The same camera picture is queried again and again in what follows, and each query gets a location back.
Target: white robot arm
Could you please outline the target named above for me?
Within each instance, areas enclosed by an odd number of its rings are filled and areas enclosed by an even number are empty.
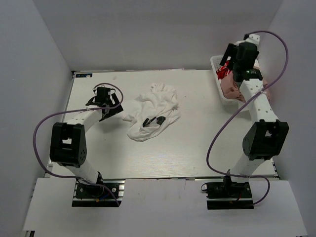
[[[50,145],[50,159],[52,161],[91,183],[97,183],[99,179],[102,179],[102,176],[86,160],[85,133],[96,122],[123,111],[121,105],[111,110],[89,110],[89,108],[96,106],[105,108],[119,104],[115,92],[111,94],[110,88],[98,87],[94,93],[95,96],[86,104],[87,111],[79,113],[66,122],[54,124]]]
[[[259,54],[256,42],[248,40],[238,45],[229,44],[220,65],[230,57],[229,69],[233,71],[234,83],[246,101],[263,89],[260,70],[254,68]],[[284,144],[289,127],[278,120],[264,92],[248,104],[252,127],[242,141],[243,154],[236,165],[228,170],[223,182],[206,183],[208,209],[253,208],[249,177],[265,161],[277,156]]]
[[[262,88],[262,80],[250,79],[244,80],[239,89],[245,100],[248,101],[252,96],[262,90]],[[272,123],[275,123],[278,120],[264,93],[259,95],[255,100],[251,101],[248,107],[252,124],[255,124],[255,122],[259,122],[261,120]],[[266,161],[267,159],[264,158],[250,160],[249,157],[243,153],[236,165],[230,170],[230,173],[250,176],[262,163]],[[248,180],[249,178],[232,177],[232,181],[238,183],[248,182]]]

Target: white basket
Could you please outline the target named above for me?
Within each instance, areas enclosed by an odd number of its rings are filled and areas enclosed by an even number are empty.
[[[243,102],[237,100],[237,99],[227,99],[222,91],[221,85],[219,83],[217,74],[216,74],[216,70],[219,69],[221,66],[219,65],[222,61],[223,55],[218,55],[218,56],[213,56],[211,57],[211,65],[212,65],[212,69],[213,69],[213,73],[214,73],[214,77],[216,80],[216,85],[217,85],[217,89],[218,89],[218,93],[219,93],[219,97],[221,98],[222,104],[224,106],[232,106],[232,105],[238,105],[238,108],[240,108],[242,105],[244,105]],[[247,111],[249,110],[248,106],[246,106],[242,111]]]

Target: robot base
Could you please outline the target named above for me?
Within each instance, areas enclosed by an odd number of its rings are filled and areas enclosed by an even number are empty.
[[[234,194],[224,190],[223,182],[210,182],[207,185],[207,210],[253,209],[252,194],[249,183]]]
[[[124,181],[107,181],[103,182],[103,185],[112,190],[118,202],[121,203]],[[118,207],[118,204],[102,188],[76,182],[72,207]]]

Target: white cloth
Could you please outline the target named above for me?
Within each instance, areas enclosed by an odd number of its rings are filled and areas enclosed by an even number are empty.
[[[164,83],[153,83],[149,92],[124,102],[121,116],[124,121],[130,122],[128,137],[143,142],[158,136],[180,118],[178,104],[175,87]],[[162,125],[153,121],[149,126],[143,127],[146,119],[151,120],[160,116],[166,118]]]

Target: purple cable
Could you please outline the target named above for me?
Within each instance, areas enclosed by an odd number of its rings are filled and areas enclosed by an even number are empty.
[[[242,111],[251,101],[255,100],[263,91],[267,90],[267,89],[270,88],[272,85],[274,85],[274,84],[283,76],[283,74],[284,74],[284,72],[285,72],[285,69],[286,69],[286,67],[287,67],[287,63],[288,63],[288,48],[287,48],[286,43],[284,42],[284,40],[283,40],[280,36],[278,36],[277,34],[271,32],[271,31],[264,31],[264,30],[263,30],[263,31],[253,31],[253,32],[248,33],[248,34],[250,35],[250,34],[255,34],[255,33],[268,33],[268,34],[271,34],[271,35],[277,37],[277,38],[282,42],[282,44],[283,44],[283,46],[284,46],[284,49],[285,49],[285,56],[286,56],[283,69],[282,69],[280,75],[279,75],[274,81],[272,81],[271,83],[269,83],[268,85],[266,85],[266,86],[262,89],[262,91],[259,91],[259,92],[256,93],[253,97],[251,97],[243,106],[241,106],[241,107],[226,121],[226,123],[221,127],[221,129],[220,129],[220,130],[217,132],[217,134],[215,135],[213,141],[211,142],[211,145],[210,145],[209,148],[208,148],[207,155],[206,155],[206,163],[207,163],[207,166],[208,166],[211,170],[213,170],[214,172],[216,172],[216,173],[219,173],[219,174],[222,174],[222,175],[227,175],[227,176],[232,176],[232,177],[239,177],[239,178],[263,178],[263,179],[265,179],[265,180],[268,182],[268,188],[267,188],[266,193],[264,194],[264,196],[263,196],[260,200],[256,201],[256,202],[254,203],[254,205],[256,205],[256,204],[262,202],[262,201],[266,198],[266,196],[268,195],[268,193],[269,193],[269,191],[270,191],[270,182],[269,182],[268,178],[265,177],[265,176],[262,176],[262,175],[246,176],[246,175],[230,174],[230,173],[228,173],[228,172],[227,172],[227,173],[221,172],[221,171],[219,171],[219,170],[217,170],[217,169],[214,169],[214,168],[210,165],[210,163],[209,163],[209,155],[210,155],[210,153],[211,153],[211,149],[212,149],[212,147],[213,147],[213,145],[214,145],[216,139],[217,139],[218,136],[221,134],[221,132],[225,129],[225,127],[226,127],[226,126],[233,120],[233,118],[234,118],[240,111]]]
[[[106,108],[100,108],[100,107],[96,107],[96,108],[92,108],[92,109],[89,109],[89,110],[112,110],[112,109],[115,109],[117,108],[118,106],[121,105],[121,103],[123,102],[123,99],[124,99],[124,96],[123,96],[123,92],[121,91],[121,89],[119,89],[117,86],[113,85],[113,84],[110,84],[110,83],[100,83],[100,84],[97,84],[94,88],[100,86],[100,85],[109,85],[109,86],[112,86],[114,87],[115,89],[117,89],[120,94],[121,94],[121,100],[119,102],[119,104],[115,105],[114,107],[106,107]],[[59,175],[59,174],[54,174],[53,172],[49,171],[46,166],[43,164],[43,162],[41,161],[40,159],[40,155],[38,153],[38,150],[37,150],[37,147],[36,147],[36,134],[38,132],[38,129],[39,127],[41,126],[41,124],[43,122],[45,122],[47,119],[51,118],[51,117],[54,117],[54,116],[57,116],[57,115],[63,115],[63,114],[69,114],[69,113],[75,113],[75,112],[84,112],[84,111],[87,111],[87,109],[80,109],[80,110],[69,110],[69,111],[62,111],[62,112],[57,112],[57,113],[53,113],[51,115],[48,115],[46,116],[45,118],[43,118],[35,127],[35,130],[34,130],[34,133],[33,133],[33,149],[34,149],[34,153],[35,153],[35,157],[36,159],[38,160],[39,162],[39,165],[42,167],[42,169],[47,173],[47,174],[50,174],[51,176],[55,176],[55,177],[58,177],[58,178],[74,178],[74,179],[79,179],[79,180],[82,180],[84,181],[85,183],[89,184],[89,185],[93,185],[93,186],[97,186],[97,187],[101,187],[101,188],[104,188],[106,189],[109,194],[114,198],[115,202],[117,203],[117,205],[119,206],[119,201],[117,200],[117,198],[115,197],[115,195],[112,193],[112,191],[106,187],[105,185],[102,185],[102,184],[94,184],[94,183],[91,183],[87,180],[84,180],[83,178],[79,177],[79,176],[74,176],[74,175]]]

